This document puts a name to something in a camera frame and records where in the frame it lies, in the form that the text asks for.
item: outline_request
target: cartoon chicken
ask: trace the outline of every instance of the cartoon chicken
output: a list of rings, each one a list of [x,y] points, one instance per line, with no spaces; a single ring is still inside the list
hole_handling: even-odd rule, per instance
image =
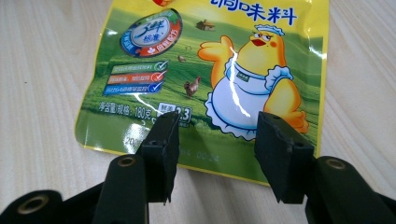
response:
[[[213,91],[205,102],[206,114],[224,133],[251,140],[256,137],[259,111],[275,114],[299,133],[307,133],[300,94],[285,59],[282,29],[255,25],[249,41],[238,51],[224,35],[220,42],[205,42],[198,56],[214,62]]]

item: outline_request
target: yellow packaging bag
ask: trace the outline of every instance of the yellow packaging bag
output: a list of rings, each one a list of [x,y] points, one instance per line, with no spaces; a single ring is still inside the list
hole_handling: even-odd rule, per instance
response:
[[[179,166],[265,184],[253,153],[259,111],[318,155],[328,30],[328,1],[114,0],[76,138],[135,153],[176,110]]]

